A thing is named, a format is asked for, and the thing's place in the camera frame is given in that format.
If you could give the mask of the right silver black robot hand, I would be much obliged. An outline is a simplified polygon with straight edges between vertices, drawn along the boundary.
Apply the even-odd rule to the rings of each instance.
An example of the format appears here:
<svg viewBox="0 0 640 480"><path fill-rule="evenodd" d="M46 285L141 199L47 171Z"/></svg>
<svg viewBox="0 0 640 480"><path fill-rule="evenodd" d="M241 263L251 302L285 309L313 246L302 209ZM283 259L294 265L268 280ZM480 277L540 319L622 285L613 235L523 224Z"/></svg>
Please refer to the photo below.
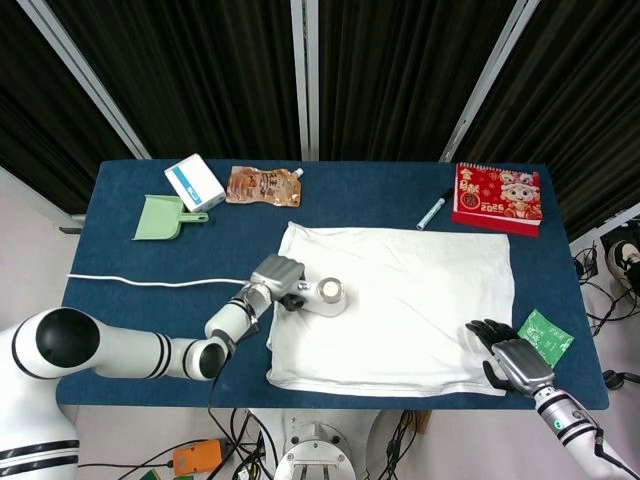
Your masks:
<svg viewBox="0 0 640 480"><path fill-rule="evenodd" d="M485 319L472 320L465 327L477 337L504 373L505 379L499 378L490 361L482 362L492 387L533 398L537 392L554 386L555 374L549 364L511 326Z"/></svg>

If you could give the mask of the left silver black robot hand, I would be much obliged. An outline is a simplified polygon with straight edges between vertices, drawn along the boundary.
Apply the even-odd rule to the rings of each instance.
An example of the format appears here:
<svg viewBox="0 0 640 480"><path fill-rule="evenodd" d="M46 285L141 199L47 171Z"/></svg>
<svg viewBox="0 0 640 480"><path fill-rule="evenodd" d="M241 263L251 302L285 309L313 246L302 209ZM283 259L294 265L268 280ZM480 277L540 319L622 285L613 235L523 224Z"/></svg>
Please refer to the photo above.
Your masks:
<svg viewBox="0 0 640 480"><path fill-rule="evenodd" d="M300 310L305 303L298 285L305 281L305 267L293 259L280 255L268 256L251 274L252 284L264 286L272 302L280 303L287 311Z"/></svg>

